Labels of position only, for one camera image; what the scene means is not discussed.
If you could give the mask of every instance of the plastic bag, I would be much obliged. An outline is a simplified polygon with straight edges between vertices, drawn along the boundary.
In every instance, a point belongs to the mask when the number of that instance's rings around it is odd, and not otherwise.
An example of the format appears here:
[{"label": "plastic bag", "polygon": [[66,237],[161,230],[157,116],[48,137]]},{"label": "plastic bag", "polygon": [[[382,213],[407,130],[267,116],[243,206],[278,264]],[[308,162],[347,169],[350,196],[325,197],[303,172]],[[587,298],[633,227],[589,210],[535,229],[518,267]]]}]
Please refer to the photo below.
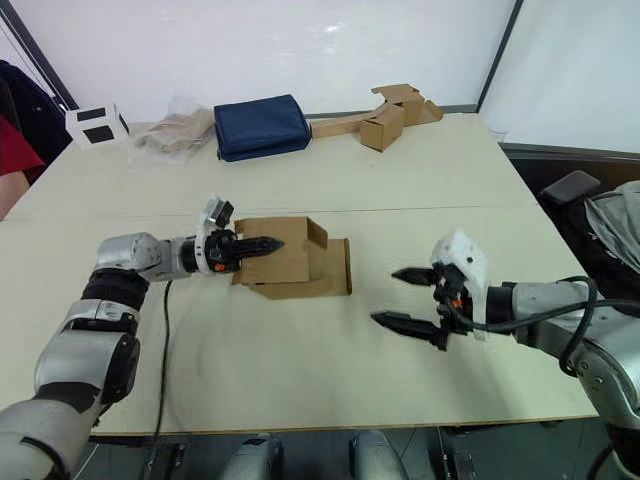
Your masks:
[{"label": "plastic bag", "polygon": [[130,141],[131,165],[185,165],[213,136],[213,112],[185,97],[174,97],[160,122]]}]

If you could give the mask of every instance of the white box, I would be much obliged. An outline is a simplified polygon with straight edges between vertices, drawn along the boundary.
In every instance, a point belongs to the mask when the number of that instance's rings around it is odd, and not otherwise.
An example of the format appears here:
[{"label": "white box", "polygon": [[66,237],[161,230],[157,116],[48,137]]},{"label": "white box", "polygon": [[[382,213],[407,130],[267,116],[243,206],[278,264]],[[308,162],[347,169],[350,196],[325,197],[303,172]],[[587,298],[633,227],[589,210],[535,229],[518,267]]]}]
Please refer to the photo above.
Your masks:
[{"label": "white box", "polygon": [[129,136],[129,126],[115,104],[68,111],[65,127],[82,148],[117,143]]}]

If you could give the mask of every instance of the gray floor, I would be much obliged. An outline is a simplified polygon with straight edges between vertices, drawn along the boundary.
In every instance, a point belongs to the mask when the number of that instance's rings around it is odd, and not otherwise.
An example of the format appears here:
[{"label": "gray floor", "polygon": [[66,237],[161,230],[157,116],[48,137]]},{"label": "gray floor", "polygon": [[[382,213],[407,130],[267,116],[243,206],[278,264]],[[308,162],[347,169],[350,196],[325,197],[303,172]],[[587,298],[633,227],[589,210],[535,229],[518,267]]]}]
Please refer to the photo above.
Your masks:
[{"label": "gray floor", "polygon": [[[433,436],[433,429],[395,429],[385,433],[411,479],[435,479],[427,454],[427,441]],[[285,446],[285,480],[350,478],[347,442],[353,432],[289,432],[277,436]],[[172,438],[171,441],[187,446],[183,464],[172,479],[214,479],[247,438],[250,436]],[[565,421],[552,428],[538,423],[510,425],[447,438],[456,452],[472,455],[479,480],[582,480],[593,459],[608,443],[598,419]],[[86,455],[92,449],[92,445],[88,446]],[[167,447],[162,450],[165,457],[167,451]],[[142,449],[100,445],[79,478],[136,479],[142,460]],[[617,478],[606,473],[608,468],[603,470],[601,478]]]}]

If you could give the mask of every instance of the blue pouch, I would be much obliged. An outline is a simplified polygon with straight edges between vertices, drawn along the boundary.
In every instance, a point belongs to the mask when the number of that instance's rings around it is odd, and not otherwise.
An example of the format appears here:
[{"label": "blue pouch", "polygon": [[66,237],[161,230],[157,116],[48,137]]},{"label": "blue pouch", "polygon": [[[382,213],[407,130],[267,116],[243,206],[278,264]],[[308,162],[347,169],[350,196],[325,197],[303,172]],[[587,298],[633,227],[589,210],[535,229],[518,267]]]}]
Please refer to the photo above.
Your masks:
[{"label": "blue pouch", "polygon": [[227,162],[304,149],[309,125],[291,95],[213,108],[218,157]]}]

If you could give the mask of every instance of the white wall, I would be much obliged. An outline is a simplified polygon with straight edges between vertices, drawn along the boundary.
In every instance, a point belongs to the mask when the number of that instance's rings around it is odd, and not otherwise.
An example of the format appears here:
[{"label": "white wall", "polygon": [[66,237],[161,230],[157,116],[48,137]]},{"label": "white wall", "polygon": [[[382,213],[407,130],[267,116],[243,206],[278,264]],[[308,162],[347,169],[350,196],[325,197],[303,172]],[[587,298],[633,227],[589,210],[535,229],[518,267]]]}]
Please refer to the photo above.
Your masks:
[{"label": "white wall", "polygon": [[514,0],[20,0],[15,9],[81,106],[130,121],[174,94],[207,105],[292,93],[305,113],[376,106],[409,82],[475,104]]},{"label": "white wall", "polygon": [[53,96],[51,88],[47,85],[38,70],[33,66],[27,54],[22,50],[20,44],[15,39],[9,27],[0,18],[0,60],[6,60],[11,65],[15,65],[27,74],[40,88]]},{"label": "white wall", "polygon": [[481,115],[506,142],[640,152],[640,1],[525,1]]}]

